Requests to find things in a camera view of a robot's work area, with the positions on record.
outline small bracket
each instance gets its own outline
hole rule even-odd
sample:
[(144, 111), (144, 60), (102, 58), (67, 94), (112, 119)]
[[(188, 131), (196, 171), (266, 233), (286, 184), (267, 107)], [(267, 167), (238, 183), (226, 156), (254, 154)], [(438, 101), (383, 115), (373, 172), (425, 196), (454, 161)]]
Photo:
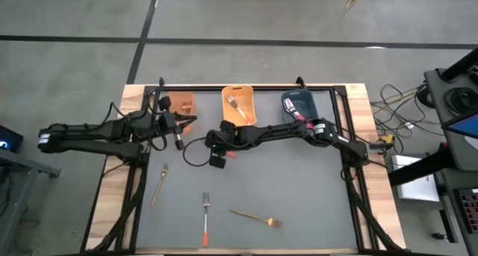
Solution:
[(339, 93), (341, 96), (347, 96), (347, 87), (345, 85), (335, 85), (334, 91)]
[(143, 94), (148, 93), (151, 95), (153, 92), (156, 91), (157, 88), (158, 88), (157, 86), (145, 86)]

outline fork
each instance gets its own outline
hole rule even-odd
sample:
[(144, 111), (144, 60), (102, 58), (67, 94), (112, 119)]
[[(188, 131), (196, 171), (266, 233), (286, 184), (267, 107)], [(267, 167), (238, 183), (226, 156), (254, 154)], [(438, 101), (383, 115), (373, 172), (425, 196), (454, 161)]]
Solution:
[(190, 113), (191, 108), (193, 107), (193, 102), (182, 102), (182, 114)]
[(227, 102), (229, 102), (229, 104), (236, 110), (239, 111), (239, 113), (241, 114), (241, 116), (247, 121), (247, 125), (251, 125), (251, 121), (249, 120), (249, 118), (246, 116), (246, 114), (244, 114), (244, 112), (241, 110), (241, 108), (238, 106), (238, 103), (236, 102), (236, 100), (234, 99), (234, 97), (232, 95), (227, 95), (226, 96), (227, 98)]
[(211, 206), (209, 202), (209, 192), (202, 193), (202, 206), (204, 207), (204, 234), (202, 235), (202, 247), (208, 247), (208, 209)]
[(294, 106), (294, 104), (292, 103), (292, 101), (291, 101), (290, 98), (284, 99), (283, 103), (284, 103), (285, 110), (286, 110), (287, 112), (289, 112), (290, 114), (292, 114), (292, 116), (294, 116), (296, 119), (298, 119), (298, 120), (300, 120), (300, 121), (305, 120), (304, 116), (302, 116), (302, 115), (296, 110), (296, 107)]
[(159, 179), (158, 188), (156, 189), (156, 192), (155, 192), (155, 197), (153, 197), (153, 199), (152, 199), (151, 208), (155, 207), (156, 198), (158, 197), (158, 194), (159, 194), (159, 189), (161, 189), (161, 185), (163, 184), (164, 177), (166, 177), (166, 175), (167, 175), (167, 170), (168, 169), (169, 169), (169, 167), (168, 167), (167, 163), (165, 163), (163, 165), (163, 169), (161, 170), (161, 177)]
[(266, 222), (267, 225), (269, 225), (270, 227), (281, 227), (282, 226), (282, 222), (279, 221), (278, 219), (273, 219), (273, 218), (262, 219), (261, 217), (245, 214), (243, 212), (236, 211), (236, 210), (229, 210), (229, 211), (232, 212), (232, 213), (236, 213), (236, 214), (239, 214), (239, 215), (242, 215), (242, 216), (249, 217), (249, 218), (259, 219), (261, 221)]

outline gold fork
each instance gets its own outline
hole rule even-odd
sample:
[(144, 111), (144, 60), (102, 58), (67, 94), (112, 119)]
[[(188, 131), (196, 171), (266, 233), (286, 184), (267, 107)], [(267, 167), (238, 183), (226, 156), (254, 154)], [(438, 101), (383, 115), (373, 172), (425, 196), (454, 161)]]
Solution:
[(168, 167), (167, 163), (165, 163), (163, 165), (163, 169), (161, 170), (161, 178), (159, 179), (159, 184), (158, 184), (158, 188), (156, 189), (155, 197), (153, 197), (153, 199), (152, 199), (151, 208), (153, 208), (155, 206), (156, 198), (158, 197), (158, 193), (159, 193), (159, 189), (161, 188), (161, 185), (163, 184), (163, 179), (164, 179), (164, 177), (166, 177), (168, 169), (169, 169), (169, 167)]
[(269, 225), (270, 227), (281, 227), (282, 226), (282, 222), (279, 221), (278, 219), (273, 219), (273, 218), (262, 219), (261, 217), (245, 214), (243, 212), (236, 211), (236, 210), (229, 210), (229, 211), (232, 212), (232, 213), (236, 213), (236, 214), (239, 214), (239, 215), (242, 215), (242, 216), (249, 217), (249, 218), (260, 219), (261, 221), (266, 222), (267, 225)]
[(190, 113), (191, 108), (193, 107), (193, 102), (182, 102), (182, 114)]

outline wooden table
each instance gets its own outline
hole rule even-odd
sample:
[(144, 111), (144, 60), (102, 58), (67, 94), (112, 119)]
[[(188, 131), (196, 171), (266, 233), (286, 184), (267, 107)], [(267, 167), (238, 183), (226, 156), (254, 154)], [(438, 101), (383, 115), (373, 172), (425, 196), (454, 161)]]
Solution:
[[(290, 84), (273, 84), (274, 86), (290, 86)], [(350, 112), (352, 114), (353, 126), (356, 135), (369, 141), (378, 139), (375, 123), (373, 121), (372, 111), (364, 84), (308, 84), (308, 87), (314, 86), (331, 86), (344, 85), (347, 88), (347, 96), (349, 100)], [(123, 113), (139, 110), (143, 100), (144, 87), (148, 85), (126, 85), (122, 95), (120, 109)], [(201, 85), (175, 85), (177, 86), (211, 86), (210, 84)], [(341, 97), (338, 96), (339, 111), (341, 113), (342, 126), (347, 128), (344, 118), (344, 108), (341, 104)], [(383, 163), (382, 156), (378, 154), (369, 154), (369, 158), (374, 161)], [(121, 161), (115, 157), (108, 157), (105, 170), (121, 164)], [(135, 178), (138, 180), (140, 169), (136, 170)], [(128, 176), (128, 167), (122, 166), (119, 169), (106, 175), (100, 185), (99, 194), (94, 208), (93, 220), (88, 234), (86, 249), (92, 249), (101, 242), (103, 237), (109, 232), (117, 218), (120, 216), (122, 201), (125, 193), (126, 179)], [(403, 239), (402, 228), (395, 208), (394, 197), (392, 195), (390, 183), (388, 182), (387, 170), (383, 166), (369, 164), (364, 167), (364, 176), (367, 184), (367, 191), (370, 199), (370, 205), (373, 215), (377, 218), (380, 225), (384, 228), (392, 240), (402, 248), (405, 248), (405, 240)], [(131, 235), (131, 224), (133, 214), (128, 220), (125, 230), (124, 246), (127, 247)], [(359, 216), (361, 223), (361, 232), (364, 236), (364, 244), (366, 248), (370, 248), (368, 239), (367, 224), (363, 216)], [(138, 249), (137, 253), (142, 254), (175, 254), (175, 253), (197, 253), (197, 254), (237, 254), (237, 253), (253, 253), (253, 254), (331, 254), (331, 253), (356, 253), (351, 249), (304, 249), (304, 250), (278, 250), (278, 249)]]

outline black table frame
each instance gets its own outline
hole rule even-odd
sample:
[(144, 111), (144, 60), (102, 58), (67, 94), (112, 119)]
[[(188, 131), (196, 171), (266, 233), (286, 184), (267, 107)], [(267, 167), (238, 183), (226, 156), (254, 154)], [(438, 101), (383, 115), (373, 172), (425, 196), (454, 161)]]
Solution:
[[(164, 92), (171, 92), (171, 91), (188, 91), (188, 92), (217, 91), (217, 92), (220, 92), (225, 86), (226, 85), (211, 85), (211, 86), (164, 85), (163, 91)], [(151, 92), (154, 92), (154, 90), (156, 88), (157, 88), (157, 86), (145, 86), (143, 95), (146, 95), (146, 94), (151, 95)], [(287, 85), (287, 86), (271, 84), (271, 85), (264, 85), (264, 86), (263, 85), (252, 86), (252, 88), (254, 89), (254, 91), (287, 91), (287, 90), (299, 89), (299, 88), (301, 88), (301, 86), (296, 85), (296, 84), (295, 85), (294, 84), (293, 85)], [(349, 131), (349, 133), (350, 133), (350, 139), (354, 140), (356, 138), (356, 136), (355, 136), (355, 130), (354, 130), (354, 127), (353, 127), (352, 115), (351, 115), (351, 112), (350, 112), (350, 105), (349, 105), (349, 101), (348, 101), (348, 98), (347, 98), (347, 88), (345, 86), (341, 86), (341, 85), (331, 85), (331, 86), (309, 86), (309, 87), (307, 87), (307, 89), (312, 91), (312, 92), (313, 91), (328, 91), (330, 93), (331, 100), (332, 100), (332, 109), (334, 110), (335, 122), (336, 122), (337, 125), (341, 125), (341, 117), (340, 117), (340, 113), (339, 113), (337, 96), (340, 96), (342, 98), (342, 102), (344, 104), (345, 121), (347, 122), (347, 126), (348, 126), (347, 131)], [(142, 105), (141, 105), (141, 110), (144, 110), (147, 107), (146, 103), (147, 103), (147, 100), (144, 99), (143, 102), (142, 102)], [(344, 130), (339, 127), (338, 128), (338, 133), (343, 134)], [(343, 165), (343, 168), (348, 170), (349, 166)], [(135, 177), (135, 172), (136, 172), (135, 170), (136, 170), (135, 167), (130, 167), (130, 169), (128, 171), (125, 195), (124, 195), (124, 199), (123, 199), (123, 203), (122, 203), (122, 210), (125, 209), (125, 206), (131, 200), (131, 194), (132, 194), (132, 191), (134, 189), (134, 177)], [(145, 173), (145, 174), (142, 174), (142, 176), (144, 175), (146, 177), (147, 166), (143, 166), (142, 173)], [(349, 170), (345, 171), (345, 173), (348, 174), (351, 177), (351, 174), (350, 174)], [(364, 177), (363, 169), (358, 169), (357, 179), (358, 179), (358, 185), (359, 185), (359, 188), (360, 188), (360, 196), (363, 199), (367, 208), (370, 210), (370, 200), (369, 200), (368, 193), (367, 193), (367, 185), (365, 183), (365, 177)], [(102, 183), (102, 178), (100, 179), (98, 188), (96, 190), (95, 202), (93, 203), (93, 206), (92, 206), (92, 210), (91, 210), (91, 213), (90, 213), (90, 219), (88, 221), (87, 229), (86, 229), (85, 234), (84, 234), (83, 243), (81, 245), (80, 254), (77, 254), (77, 255), (92, 255), (91, 252), (88, 252), (86, 250), (86, 244), (87, 244), (87, 239), (88, 239), (88, 236), (89, 236), (89, 233), (90, 233), (91, 224), (92, 224), (92, 221), (93, 221), (94, 210), (96, 209), (96, 201), (98, 199), (99, 189), (101, 187), (101, 183)], [(363, 237), (362, 232), (361, 232), (360, 221), (359, 221), (359, 213), (358, 213), (357, 207), (352, 203), (352, 201), (350, 199), (351, 192), (355, 188), (351, 188), (350, 186), (352, 186), (352, 185), (350, 185), (350, 183), (345, 183), (345, 184), (347, 186), (347, 195), (349, 196), (350, 213), (351, 213), (351, 217), (352, 217), (352, 221), (353, 221), (353, 227), (354, 227), (354, 231), (356, 233), (357, 248), (360, 251), (360, 250), (366, 249), (366, 248), (364, 246), (364, 237)], [(141, 213), (143, 194), (144, 194), (144, 191), (141, 192), (141, 196), (140, 196), (141, 200), (137, 203), (136, 208), (135, 208), (134, 218), (133, 218), (133, 228), (131, 230), (131, 239), (130, 239), (130, 242), (128, 244), (128, 249), (124, 249), (122, 241), (118, 241), (118, 240), (122, 240), (122, 237), (124, 237), (125, 226), (123, 225), (120, 232), (119, 232), (117, 242), (114, 246), (114, 250), (109, 251), (109, 252), (94, 252), (94, 255), (127, 255), (127, 254), (131, 254), (131, 253), (135, 252), (135, 250), (136, 250), (136, 238), (137, 238), (137, 231), (138, 231), (138, 228), (139, 228), (139, 221), (140, 221), (140, 213)], [(378, 247), (377, 237), (374, 234), (373, 229), (368, 222), (367, 222), (367, 229), (368, 229), (368, 233), (370, 235), (369, 238), (370, 238), (370, 244), (371, 244), (372, 250), (378, 250), (379, 247)]]

